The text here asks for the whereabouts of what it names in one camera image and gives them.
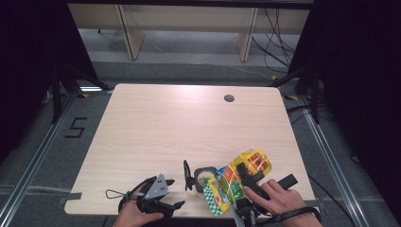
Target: person's right hand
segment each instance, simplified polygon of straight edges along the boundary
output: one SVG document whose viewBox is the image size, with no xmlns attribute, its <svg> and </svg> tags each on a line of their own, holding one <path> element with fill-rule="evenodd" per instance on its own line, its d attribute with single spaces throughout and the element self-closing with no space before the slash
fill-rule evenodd
<svg viewBox="0 0 401 227">
<path fill-rule="evenodd" d="M 306 203 L 301 195 L 295 190 L 286 190 L 274 179 L 269 180 L 261 185 L 270 197 L 270 200 L 265 200 L 249 187 L 244 187 L 245 195 L 256 204 L 262 206 L 273 215 L 284 214 L 288 211 L 297 210 L 306 207 Z M 306 213 L 283 221 L 284 226 L 322 226 L 312 213 Z"/>
</svg>

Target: wooden tabletop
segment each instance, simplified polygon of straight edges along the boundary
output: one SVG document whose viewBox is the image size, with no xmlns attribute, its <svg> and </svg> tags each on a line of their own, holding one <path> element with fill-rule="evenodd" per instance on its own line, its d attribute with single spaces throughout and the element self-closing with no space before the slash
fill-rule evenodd
<svg viewBox="0 0 401 227">
<path fill-rule="evenodd" d="M 225 97 L 233 96 L 228 102 Z M 97 128 L 68 201 L 72 215 L 117 215 L 119 199 L 105 191 L 131 191 L 163 173 L 175 183 L 163 199 L 185 201 L 174 217 L 212 218 L 202 194 L 184 191 L 183 160 L 196 168 L 228 165 L 248 148 L 268 155 L 272 170 L 262 180 L 292 173 L 293 189 L 315 200 L 280 93 L 275 88 L 119 84 Z M 221 217 L 230 218 L 230 211 Z"/>
</svg>

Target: black tape marking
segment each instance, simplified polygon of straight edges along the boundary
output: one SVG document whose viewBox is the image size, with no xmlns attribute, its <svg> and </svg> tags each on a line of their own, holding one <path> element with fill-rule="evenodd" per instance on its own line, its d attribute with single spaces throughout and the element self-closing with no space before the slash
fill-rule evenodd
<svg viewBox="0 0 401 227">
<path fill-rule="evenodd" d="M 80 138 L 82 136 L 83 131 L 85 130 L 84 127 L 75 127 L 75 123 L 78 120 L 87 120 L 88 117 L 76 117 L 74 118 L 73 124 L 70 126 L 70 130 L 79 130 L 79 135 L 65 135 L 64 138 Z"/>
</svg>

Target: snack package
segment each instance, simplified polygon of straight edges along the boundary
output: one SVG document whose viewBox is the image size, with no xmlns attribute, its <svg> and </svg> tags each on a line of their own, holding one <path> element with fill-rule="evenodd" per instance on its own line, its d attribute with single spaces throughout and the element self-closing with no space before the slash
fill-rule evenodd
<svg viewBox="0 0 401 227">
<path fill-rule="evenodd" d="M 244 196 L 242 191 L 242 184 L 236 166 L 244 163 L 251 175 L 258 172 L 263 172 L 266 176 L 271 171 L 271 163 L 267 155 L 258 148 L 250 148 L 240 153 L 229 165 L 227 165 L 221 174 L 208 181 L 208 187 L 213 192 L 213 201 L 209 195 L 209 206 L 212 210 L 216 211 L 216 205 L 220 211 L 214 213 L 215 215 L 222 214 L 226 211 L 230 204 L 235 204 L 237 200 Z"/>
</svg>

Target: black wrist strap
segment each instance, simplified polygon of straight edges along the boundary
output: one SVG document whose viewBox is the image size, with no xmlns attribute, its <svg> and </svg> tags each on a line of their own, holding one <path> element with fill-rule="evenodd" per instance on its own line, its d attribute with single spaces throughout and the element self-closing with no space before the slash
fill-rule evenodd
<svg viewBox="0 0 401 227">
<path fill-rule="evenodd" d="M 321 222 L 321 214 L 319 214 L 319 211 L 313 207 L 307 206 L 307 207 L 303 207 L 303 208 L 300 208 L 297 210 L 288 211 L 281 215 L 272 216 L 268 220 L 257 223 L 257 226 L 263 226 L 265 224 L 274 223 L 274 222 L 282 222 L 288 218 L 292 218 L 292 217 L 299 216 L 299 215 L 306 214 L 306 213 L 313 213 L 313 215 L 315 215 L 315 217 L 318 219 L 318 221 Z"/>
</svg>

